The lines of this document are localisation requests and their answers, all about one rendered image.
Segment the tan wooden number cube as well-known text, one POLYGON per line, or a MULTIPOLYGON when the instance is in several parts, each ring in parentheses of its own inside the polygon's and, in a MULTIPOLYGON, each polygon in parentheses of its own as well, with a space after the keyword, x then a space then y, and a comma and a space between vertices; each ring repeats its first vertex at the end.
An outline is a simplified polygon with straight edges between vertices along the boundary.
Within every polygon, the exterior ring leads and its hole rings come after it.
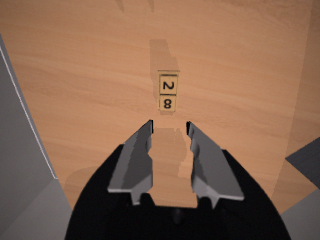
POLYGON ((160 94, 177 94, 177 75, 161 74, 160 76, 160 94))
POLYGON ((159 110, 175 111, 176 94, 160 94, 159 110))

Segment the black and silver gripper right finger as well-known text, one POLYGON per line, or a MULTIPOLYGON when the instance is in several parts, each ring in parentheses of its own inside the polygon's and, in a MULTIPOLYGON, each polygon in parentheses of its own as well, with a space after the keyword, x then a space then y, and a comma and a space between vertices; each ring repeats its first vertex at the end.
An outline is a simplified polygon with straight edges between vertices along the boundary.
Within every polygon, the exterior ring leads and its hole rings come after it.
POLYGON ((213 209, 239 218, 264 240, 291 240, 276 207, 241 164, 192 122, 186 122, 186 131, 191 139, 191 188, 198 194, 197 204, 207 196, 213 209))

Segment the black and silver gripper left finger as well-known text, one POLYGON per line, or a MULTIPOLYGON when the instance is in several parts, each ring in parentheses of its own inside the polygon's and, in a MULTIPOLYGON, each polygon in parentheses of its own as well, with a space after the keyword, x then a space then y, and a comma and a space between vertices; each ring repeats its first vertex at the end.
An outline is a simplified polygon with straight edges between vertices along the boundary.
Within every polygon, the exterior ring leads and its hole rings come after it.
POLYGON ((153 186, 153 120, 110 154, 86 183, 72 211, 64 240, 86 240, 114 212, 139 204, 153 186))

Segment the tan wooden tray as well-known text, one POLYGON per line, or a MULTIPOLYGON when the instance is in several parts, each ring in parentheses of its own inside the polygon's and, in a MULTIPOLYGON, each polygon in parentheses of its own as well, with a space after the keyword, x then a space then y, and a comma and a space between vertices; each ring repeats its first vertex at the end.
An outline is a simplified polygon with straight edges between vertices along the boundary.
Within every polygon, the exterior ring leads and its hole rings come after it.
POLYGON ((161 74, 172 74, 178 76, 178 85, 177 85, 177 94, 176 94, 176 107, 175 110, 177 110, 178 106, 178 95, 179 95, 179 85, 180 85, 180 71, 157 71, 157 109, 159 109, 159 102, 160 102, 160 75, 161 74))

